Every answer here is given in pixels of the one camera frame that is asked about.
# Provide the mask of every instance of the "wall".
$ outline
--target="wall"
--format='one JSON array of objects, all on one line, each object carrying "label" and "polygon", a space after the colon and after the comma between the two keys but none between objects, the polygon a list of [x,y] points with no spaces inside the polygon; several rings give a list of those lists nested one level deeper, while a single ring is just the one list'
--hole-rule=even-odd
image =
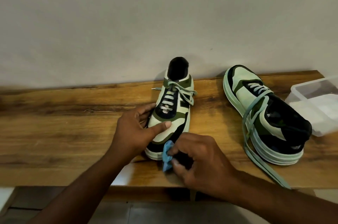
[{"label": "wall", "polygon": [[161,79],[185,56],[195,78],[335,72],[338,0],[0,0],[0,85]]}]

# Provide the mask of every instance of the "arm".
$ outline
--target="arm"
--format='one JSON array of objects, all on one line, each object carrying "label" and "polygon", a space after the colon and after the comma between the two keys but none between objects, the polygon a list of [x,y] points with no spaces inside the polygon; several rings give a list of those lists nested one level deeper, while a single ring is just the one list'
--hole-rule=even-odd
[{"label": "arm", "polygon": [[28,223],[87,223],[122,168],[170,127],[171,122],[163,122],[144,129],[154,107],[150,104],[125,112],[117,121],[107,153]]},{"label": "arm", "polygon": [[183,133],[168,153],[179,151],[194,160],[190,170],[172,161],[175,173],[190,189],[248,209],[271,223],[337,222],[337,204],[237,171],[212,137]]}]

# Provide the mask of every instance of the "shoe sole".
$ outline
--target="shoe sole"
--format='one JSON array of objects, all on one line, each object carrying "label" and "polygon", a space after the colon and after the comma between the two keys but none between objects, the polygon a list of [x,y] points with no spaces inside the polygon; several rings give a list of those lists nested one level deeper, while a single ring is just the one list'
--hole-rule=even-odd
[{"label": "shoe sole", "polygon": [[[188,132],[189,131],[189,126],[190,126],[190,109],[188,110],[187,122],[186,122],[186,125],[185,125],[184,129],[183,129],[183,132]],[[147,157],[149,157],[152,160],[156,160],[156,161],[162,160],[163,152],[156,153],[156,152],[150,151],[147,148],[146,148],[146,150],[144,152],[146,153]]]},{"label": "shoe sole", "polygon": [[[228,77],[228,73],[229,73],[230,69],[231,68],[229,68],[226,71],[226,74],[224,75],[223,89],[224,89],[226,97],[228,98],[230,103],[234,106],[234,108],[243,117],[243,115],[245,113],[245,109],[243,108],[243,106],[239,102],[239,100],[236,98],[236,96],[234,95],[234,93],[232,92],[232,90],[230,88],[229,83],[227,82],[228,81],[227,77]],[[246,120],[246,127],[248,127],[248,124],[249,124],[250,121],[251,121],[251,118],[250,118],[250,115],[249,115],[247,120]],[[251,141],[252,141],[254,148],[256,149],[258,154],[261,156],[261,158],[263,158],[264,160],[266,160],[270,163],[273,163],[275,165],[293,165],[293,164],[298,162],[298,160],[302,157],[302,155],[304,153],[304,150],[302,150],[299,153],[287,155],[287,154],[281,154],[281,153],[273,151],[272,149],[267,147],[264,144],[264,142],[260,139],[255,126],[253,126],[253,128],[252,128],[252,134],[251,134],[250,138],[251,138]]]}]

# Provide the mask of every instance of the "green and black sneaker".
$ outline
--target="green and black sneaker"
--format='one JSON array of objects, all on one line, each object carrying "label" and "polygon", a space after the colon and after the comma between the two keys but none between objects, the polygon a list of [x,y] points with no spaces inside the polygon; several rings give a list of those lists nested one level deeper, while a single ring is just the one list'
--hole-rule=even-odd
[{"label": "green and black sneaker", "polygon": [[146,155],[153,160],[162,160],[163,146],[168,141],[176,142],[182,132],[189,131],[190,106],[194,105],[194,81],[188,71],[189,63],[183,57],[170,61],[164,75],[162,88],[156,107],[149,119],[148,127],[160,122],[171,121],[165,132],[157,135],[147,146]]},{"label": "green and black sneaker", "polygon": [[[289,188],[261,158],[276,165],[298,162],[312,133],[311,124],[266,87],[254,72],[242,65],[226,71],[223,88],[231,104],[243,117],[244,150],[248,157],[277,183]],[[249,148],[249,138],[261,158]]]}]

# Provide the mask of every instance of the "tiled floor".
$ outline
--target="tiled floor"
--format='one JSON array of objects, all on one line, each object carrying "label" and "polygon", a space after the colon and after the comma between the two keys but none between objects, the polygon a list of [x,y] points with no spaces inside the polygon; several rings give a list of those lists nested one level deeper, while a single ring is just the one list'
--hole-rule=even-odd
[{"label": "tiled floor", "polygon": [[[0,224],[23,224],[37,214],[63,188],[20,188],[12,208],[0,218]],[[338,190],[315,190],[318,197],[338,203]],[[254,213],[221,202],[196,203],[127,203],[101,202],[90,224],[180,224],[180,223],[233,223],[267,224]]]}]

